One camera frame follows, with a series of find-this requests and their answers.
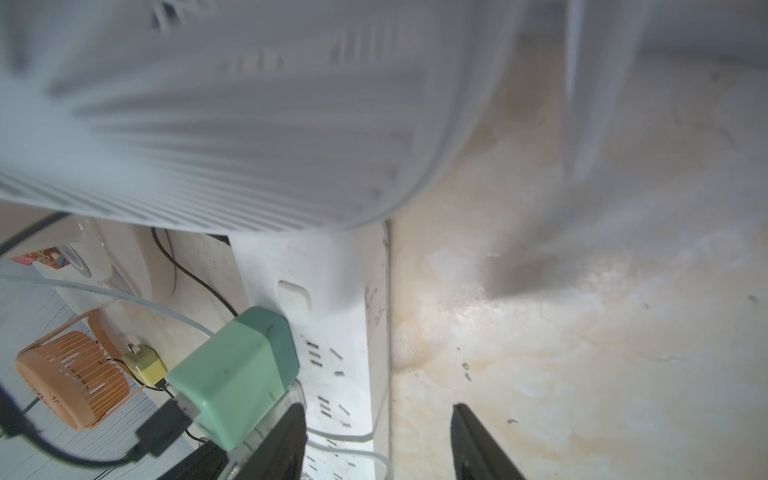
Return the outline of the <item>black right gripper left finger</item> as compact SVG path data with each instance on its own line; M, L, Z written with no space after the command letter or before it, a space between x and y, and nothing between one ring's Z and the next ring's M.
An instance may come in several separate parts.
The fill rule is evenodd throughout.
M307 440L304 406L294 403L268 433L245 441L247 455L235 478L300 479Z

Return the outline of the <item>green plug adapter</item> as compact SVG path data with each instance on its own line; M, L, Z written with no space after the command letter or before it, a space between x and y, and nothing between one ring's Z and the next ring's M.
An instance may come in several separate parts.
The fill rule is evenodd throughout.
M197 409L198 428L232 451L285 394L299 369L288 320L251 307L174 367L167 381Z

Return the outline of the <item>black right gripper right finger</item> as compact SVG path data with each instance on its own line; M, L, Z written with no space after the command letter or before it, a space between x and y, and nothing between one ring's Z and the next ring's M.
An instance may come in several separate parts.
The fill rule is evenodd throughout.
M466 404L453 406L450 439L458 480L525 479Z

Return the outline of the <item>small orange fan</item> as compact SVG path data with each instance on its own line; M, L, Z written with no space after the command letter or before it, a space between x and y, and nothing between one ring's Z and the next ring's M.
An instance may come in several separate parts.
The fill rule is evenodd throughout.
M141 391L108 331L103 312L92 309L28 345L14 361L38 398L76 431L95 428Z

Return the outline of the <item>white power strip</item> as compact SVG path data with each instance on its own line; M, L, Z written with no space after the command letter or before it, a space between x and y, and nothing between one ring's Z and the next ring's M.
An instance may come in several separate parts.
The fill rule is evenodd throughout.
M294 338L310 479L391 479L390 263L385 224L230 239L249 300Z

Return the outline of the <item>red candy bag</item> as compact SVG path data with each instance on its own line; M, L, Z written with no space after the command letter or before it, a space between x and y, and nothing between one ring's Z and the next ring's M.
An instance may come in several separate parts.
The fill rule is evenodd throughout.
M39 263L55 270L62 269L70 264L67 257L56 247L12 257L11 260L25 266L32 266L34 263Z

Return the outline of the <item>yellow plug adapter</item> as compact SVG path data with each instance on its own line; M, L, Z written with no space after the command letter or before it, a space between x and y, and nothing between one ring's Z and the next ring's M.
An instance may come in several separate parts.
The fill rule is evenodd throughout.
M122 362L148 388L162 390L168 370L157 352L145 344L129 344Z

